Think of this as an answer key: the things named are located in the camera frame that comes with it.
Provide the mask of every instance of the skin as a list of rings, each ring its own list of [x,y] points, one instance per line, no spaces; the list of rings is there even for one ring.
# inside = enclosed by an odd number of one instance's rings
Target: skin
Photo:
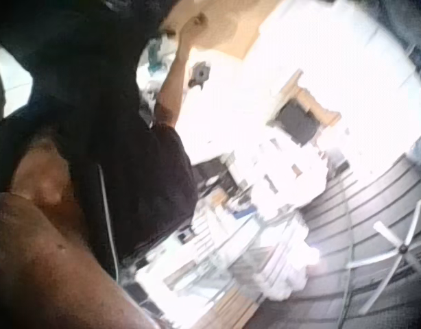
[[[205,27],[194,17],[180,32],[157,124],[177,122],[189,52]],[[49,136],[31,142],[0,194],[0,304],[22,328],[157,328],[87,247],[69,165]]]

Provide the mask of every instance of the person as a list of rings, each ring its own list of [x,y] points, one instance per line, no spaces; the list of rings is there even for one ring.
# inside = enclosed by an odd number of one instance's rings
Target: person
[[[191,163],[174,127],[206,17],[181,29],[149,128],[137,111],[136,67],[151,35],[137,33],[139,7],[10,2],[0,43],[34,85],[27,106],[0,122],[2,314],[24,328],[153,328],[115,282],[105,236],[113,262],[127,265],[193,216]],[[96,231],[100,206],[112,232]]]

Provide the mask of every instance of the man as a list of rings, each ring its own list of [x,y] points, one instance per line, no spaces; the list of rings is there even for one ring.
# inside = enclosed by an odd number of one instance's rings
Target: man
[[[0,306],[24,327],[149,328],[103,268],[117,278],[117,263],[193,215],[191,164],[173,128],[206,18],[182,28],[149,129],[137,112],[136,66],[149,37],[137,34],[139,7],[12,5],[0,11],[0,43],[34,86],[27,107],[0,123]]]

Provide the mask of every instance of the hand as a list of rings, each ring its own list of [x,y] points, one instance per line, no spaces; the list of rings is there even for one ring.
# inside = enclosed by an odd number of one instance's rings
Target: hand
[[[189,19],[180,30],[179,48],[190,49],[197,37],[206,30],[207,26],[208,18],[202,12]]]

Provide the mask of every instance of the wooden surface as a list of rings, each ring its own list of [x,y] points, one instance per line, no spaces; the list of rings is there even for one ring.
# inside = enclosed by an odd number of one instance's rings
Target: wooden surface
[[[258,37],[261,23],[279,0],[180,0],[171,11],[164,27],[179,31],[187,20],[203,12],[209,28],[197,46],[216,49],[243,59]]]

